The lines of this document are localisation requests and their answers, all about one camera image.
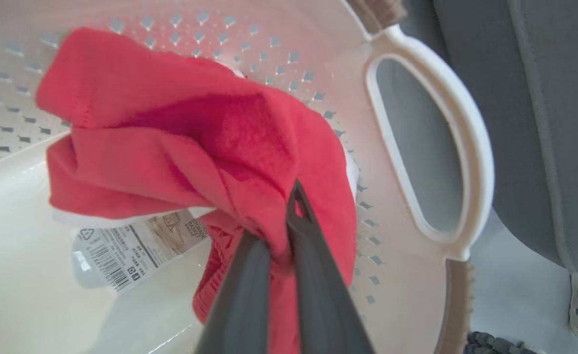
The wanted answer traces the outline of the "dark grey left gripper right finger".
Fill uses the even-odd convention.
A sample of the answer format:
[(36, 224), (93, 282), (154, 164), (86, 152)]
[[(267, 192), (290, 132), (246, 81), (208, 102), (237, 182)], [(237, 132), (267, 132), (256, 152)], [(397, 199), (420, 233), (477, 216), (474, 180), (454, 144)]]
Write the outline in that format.
[(345, 286), (302, 184), (287, 202), (303, 354), (372, 354), (365, 327)]

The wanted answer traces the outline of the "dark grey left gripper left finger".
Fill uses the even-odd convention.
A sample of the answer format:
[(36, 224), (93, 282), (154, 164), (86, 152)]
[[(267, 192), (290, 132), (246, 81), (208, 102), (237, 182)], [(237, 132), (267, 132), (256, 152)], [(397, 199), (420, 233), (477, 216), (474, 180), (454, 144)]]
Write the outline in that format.
[(244, 232), (197, 343), (197, 354), (268, 352), (270, 273), (266, 242)]

